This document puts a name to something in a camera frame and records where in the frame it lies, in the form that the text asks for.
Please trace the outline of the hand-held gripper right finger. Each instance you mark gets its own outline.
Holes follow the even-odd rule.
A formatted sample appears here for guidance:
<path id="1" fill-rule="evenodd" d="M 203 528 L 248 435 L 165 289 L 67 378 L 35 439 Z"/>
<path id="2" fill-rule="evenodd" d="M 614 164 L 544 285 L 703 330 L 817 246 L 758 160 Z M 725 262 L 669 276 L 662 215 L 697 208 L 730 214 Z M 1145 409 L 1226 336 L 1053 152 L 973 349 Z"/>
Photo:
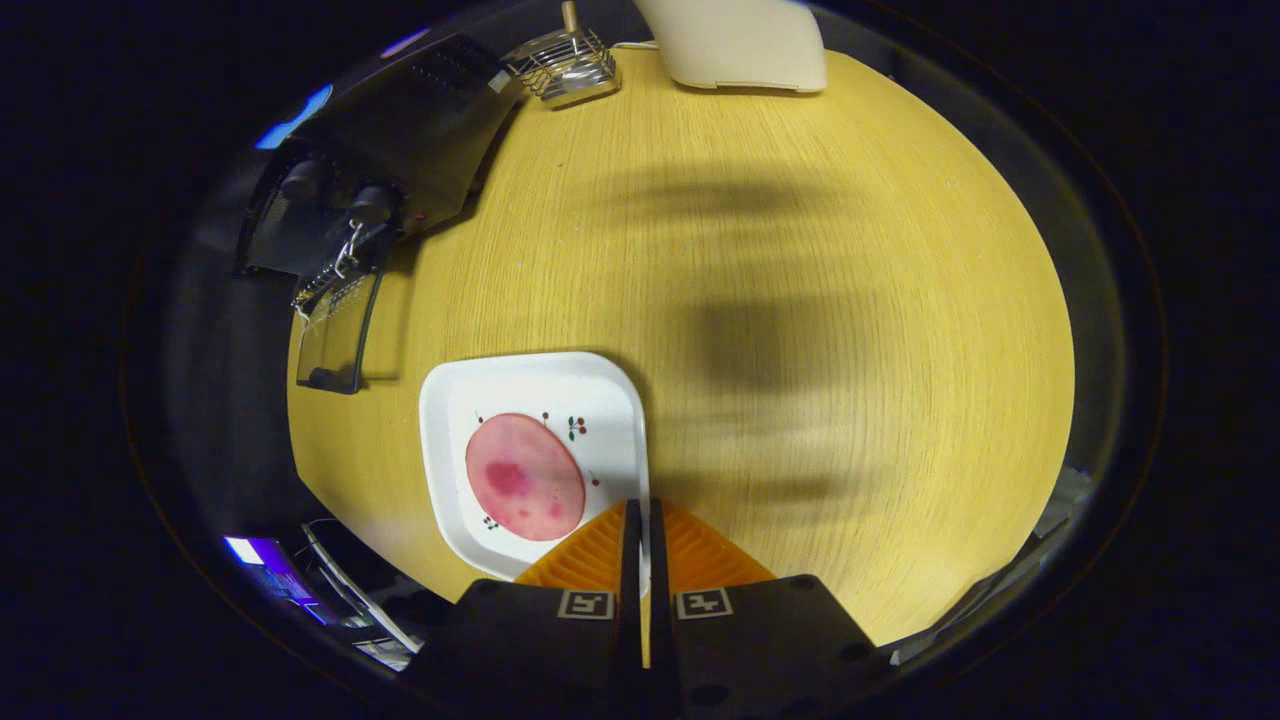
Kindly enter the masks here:
<path id="1" fill-rule="evenodd" d="M 818 577 L 776 577 L 664 500 L 649 523 L 650 717 L 854 717 L 892 683 Z"/>

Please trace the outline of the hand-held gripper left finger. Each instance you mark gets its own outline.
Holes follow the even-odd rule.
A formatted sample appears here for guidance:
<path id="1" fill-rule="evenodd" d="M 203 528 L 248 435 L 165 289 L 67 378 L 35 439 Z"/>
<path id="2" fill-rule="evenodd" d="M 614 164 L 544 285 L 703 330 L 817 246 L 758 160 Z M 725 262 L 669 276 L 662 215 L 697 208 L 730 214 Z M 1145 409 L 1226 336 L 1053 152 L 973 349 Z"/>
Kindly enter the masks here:
<path id="1" fill-rule="evenodd" d="M 471 584 L 399 676 L 439 719 L 643 714 L 643 512 L 627 500 L 522 582 Z"/>

